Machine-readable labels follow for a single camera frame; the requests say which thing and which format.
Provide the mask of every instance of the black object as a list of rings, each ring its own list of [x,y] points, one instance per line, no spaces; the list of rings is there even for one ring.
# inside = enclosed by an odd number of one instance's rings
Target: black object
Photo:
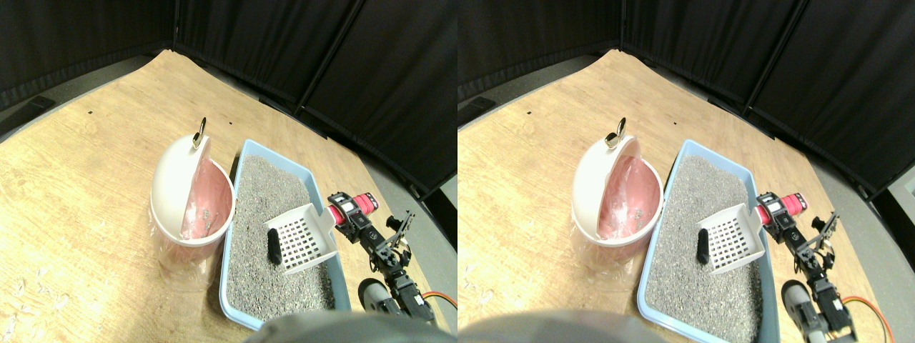
[[[368,217],[362,213],[359,204],[348,194],[339,192],[331,195],[328,197],[328,203],[344,217],[343,222],[336,226],[337,231],[342,233],[351,243],[358,242],[362,249],[365,249],[369,254],[371,270],[373,272],[381,272],[384,275],[384,283],[387,284],[387,288],[391,292],[391,298],[394,299],[398,306],[386,305],[386,299],[372,305],[375,307],[383,306],[383,312],[393,315],[407,315],[426,322],[434,320],[436,317],[432,313],[432,307],[423,301],[416,283],[410,279],[404,269],[411,258],[409,246],[403,252],[396,250],[415,215],[407,211],[407,216],[404,220],[397,220],[393,216],[388,218],[386,224],[388,224],[389,228],[394,229],[396,233],[385,240],[384,236],[371,225]],[[366,305],[362,299],[362,292],[370,284],[372,283],[369,281],[363,281],[360,284],[359,294],[363,306]]]
[[[891,192],[883,192],[874,198],[874,207],[880,213],[879,218],[892,234],[893,240],[909,260],[909,266],[915,269],[915,222],[899,205]]]
[[[25,106],[10,114],[6,119],[0,119],[0,135],[13,131],[20,125],[38,118],[42,113],[47,112],[51,106],[54,106],[55,103],[57,102],[40,95],[32,98]]]
[[[835,285],[830,283],[826,278],[826,270],[832,267],[833,256],[831,254],[824,256],[823,266],[821,266],[816,259],[816,255],[819,253],[818,251],[824,246],[825,238],[828,239],[828,237],[832,235],[832,232],[835,231],[838,217],[833,214],[833,216],[823,224],[820,234],[812,240],[807,241],[797,229],[794,218],[788,213],[784,202],[782,202],[778,196],[772,192],[768,192],[758,196],[757,201],[762,205],[762,208],[769,217],[772,218],[770,224],[764,226],[766,232],[775,239],[775,242],[779,244],[784,242],[785,245],[788,246],[788,250],[794,256],[795,272],[797,270],[803,272],[804,276],[807,278],[807,284],[813,291],[813,301],[815,301],[820,308],[821,314],[819,316],[805,315],[803,316],[803,320],[823,322],[826,324],[826,327],[828,327],[828,331],[834,332],[845,327],[851,327],[851,333],[846,335],[846,337],[851,336],[852,339],[854,339],[856,337],[856,332],[855,326],[852,323],[851,314],[848,313],[848,310],[844,306],[841,306],[841,302],[839,305],[835,304],[835,302],[840,301],[839,295],[836,292]],[[810,246],[815,243],[817,244],[816,249],[811,249]],[[782,292],[789,287],[790,286],[786,283],[782,288]],[[804,323],[799,323],[798,325],[801,330],[804,330],[804,328],[808,326]]]
[[[470,123],[470,121],[483,115],[483,113],[489,111],[495,105],[496,102],[481,96],[474,98],[467,105],[464,105],[464,107],[457,110],[457,126]]]
[[[699,246],[696,247],[695,258],[702,265],[708,264],[708,230],[699,231]]]
[[[451,247],[458,250],[458,209],[441,189],[429,194],[421,206],[432,217],[438,230],[445,235]]]
[[[270,229],[267,232],[267,257],[274,265],[283,262],[283,254],[280,252],[280,234],[276,229]]]

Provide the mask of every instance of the black curtain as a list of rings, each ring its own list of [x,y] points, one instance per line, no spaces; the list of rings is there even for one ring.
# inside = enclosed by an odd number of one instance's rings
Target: black curtain
[[[182,0],[175,49],[297,102],[317,76],[351,1]]]
[[[619,44],[620,0],[458,2],[459,102],[531,71]]]
[[[622,49],[742,104],[793,6],[789,1],[629,0]]]
[[[453,1],[366,1],[304,115],[438,188],[458,171],[457,34]]]
[[[915,157],[915,3],[811,2],[753,111],[870,192]]]
[[[0,1],[0,110],[171,45],[174,1]]]

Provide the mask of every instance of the wood grain surface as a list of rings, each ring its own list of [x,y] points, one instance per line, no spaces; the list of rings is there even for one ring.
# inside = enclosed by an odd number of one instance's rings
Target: wood grain surface
[[[460,327],[491,316],[537,309],[597,309],[641,317],[635,288],[601,292],[573,255],[569,232],[572,177],[585,150],[616,130],[641,143],[665,180],[687,138],[753,172],[759,192],[802,192],[811,202],[798,223],[809,238],[814,216],[833,207],[801,152],[735,115],[673,85],[636,58],[610,51],[591,66],[520,98],[458,133],[458,312]],[[875,301],[855,250],[839,224],[829,279],[841,295]],[[769,238],[781,339],[801,341],[778,293],[793,271],[784,245]],[[882,341],[878,319],[854,312],[861,341]],[[663,338],[686,341],[644,320]]]
[[[356,154],[166,50],[0,144],[4,341],[241,341],[252,333],[222,313],[219,279],[205,292],[170,291],[153,254],[156,163],[202,117],[211,157],[227,171],[252,138],[311,169],[323,195],[372,192],[381,207],[370,219],[383,225],[391,214]],[[360,281],[382,276],[358,244],[334,234],[361,311]],[[422,260],[407,271],[425,292]]]

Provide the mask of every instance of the litter box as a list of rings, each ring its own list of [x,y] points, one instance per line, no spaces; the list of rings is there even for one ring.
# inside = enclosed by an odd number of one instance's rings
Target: litter box
[[[318,191],[318,183],[315,182],[315,176],[311,174],[311,171],[253,140],[246,139],[244,141],[244,145],[242,146],[242,153],[238,159],[238,167],[235,168],[235,174],[232,176],[234,180],[240,180],[239,176],[242,174],[242,170],[244,169],[244,157],[247,155],[261,156],[277,168],[292,173],[293,175],[302,179],[302,182],[305,183],[305,188],[308,189],[308,194],[311,197],[311,203],[315,205],[315,208],[318,210],[318,214],[324,211],[324,201],[321,197],[321,193]],[[238,193],[238,182],[235,182],[234,187],[235,192]],[[222,255],[222,277],[220,277],[220,306],[222,307],[222,312],[225,313],[226,317],[232,321],[244,325],[252,330],[258,330],[264,324],[263,320],[255,318],[254,316],[250,316],[240,311],[239,309],[232,307],[231,304],[229,304],[229,298],[226,296],[226,279],[228,279],[226,275],[229,274],[229,260],[231,258],[231,234],[232,225],[229,226],[229,230],[226,232],[225,251]],[[334,240],[333,235],[330,235],[330,239],[332,241]],[[264,235],[264,244],[266,244],[266,242],[266,235]],[[347,292],[346,279],[343,278],[343,265],[340,263],[339,255],[331,257],[324,263],[326,263],[328,266],[330,288],[334,293],[334,308],[336,310],[349,311],[350,294]]]
[[[756,191],[756,182],[753,181],[753,174],[743,166],[727,159],[727,157],[724,157],[707,147],[701,146],[692,139],[687,139],[684,142],[683,147],[680,148],[680,153],[677,155],[677,159],[673,162],[673,169],[671,169],[671,174],[667,179],[667,186],[664,190],[664,203],[667,202],[668,197],[671,195],[671,189],[673,189],[673,182],[676,180],[677,168],[680,166],[680,161],[683,160],[683,158],[687,155],[701,156],[702,158],[708,160],[708,162],[712,165],[717,166],[722,170],[734,174],[740,178],[744,185],[747,186],[747,195],[749,196],[748,204],[750,206],[756,205],[756,196],[758,193]],[[645,287],[648,286],[648,275],[651,273],[651,261],[654,257],[655,243],[658,241],[658,233],[663,230],[662,224],[664,221],[664,212],[666,211],[667,208],[665,207],[661,213],[661,218],[658,220],[658,225],[655,227],[654,233],[651,236],[651,243],[649,243],[648,246],[648,254],[645,256],[645,266],[641,273],[639,292],[637,294],[639,312],[642,316],[645,317],[645,319],[655,322],[662,327],[669,328],[672,331],[690,339],[694,339],[700,342],[725,342],[725,340],[721,338],[713,336],[712,334],[688,325],[679,319],[668,316],[661,311],[651,308],[645,301]],[[760,230],[759,237],[762,239],[762,245],[766,252],[762,255],[761,258],[756,260],[757,265],[759,266],[759,283],[762,291],[762,321],[759,325],[759,336],[757,337],[757,341],[779,342],[779,308],[775,303],[775,281],[772,278],[772,262],[769,253],[769,242],[766,238],[766,231]]]

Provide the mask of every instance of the plastic bag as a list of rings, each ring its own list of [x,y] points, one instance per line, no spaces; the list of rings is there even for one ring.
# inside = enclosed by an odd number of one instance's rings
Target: plastic bag
[[[569,218],[569,236],[576,258],[588,269],[588,281],[604,291],[631,291],[639,284],[651,235],[621,247],[591,242]]]
[[[166,284],[180,291],[202,291],[210,287],[220,265],[222,240],[201,247],[180,245],[157,227],[152,209],[149,210],[149,236]]]

